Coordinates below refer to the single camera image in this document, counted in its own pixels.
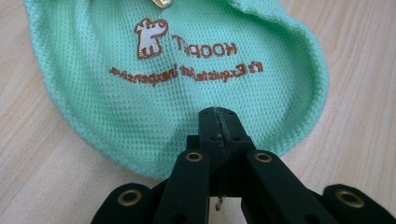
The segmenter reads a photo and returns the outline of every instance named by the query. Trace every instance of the mint green mesh fabric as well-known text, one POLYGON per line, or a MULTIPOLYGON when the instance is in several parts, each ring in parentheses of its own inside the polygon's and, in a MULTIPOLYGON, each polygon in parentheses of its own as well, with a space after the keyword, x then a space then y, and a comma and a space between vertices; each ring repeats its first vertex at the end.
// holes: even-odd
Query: mint green mesh fabric
POLYGON ((318 41, 276 0, 24 4, 52 101, 86 142, 139 174, 167 177, 207 107, 233 110, 257 148, 282 155, 324 106, 318 41))

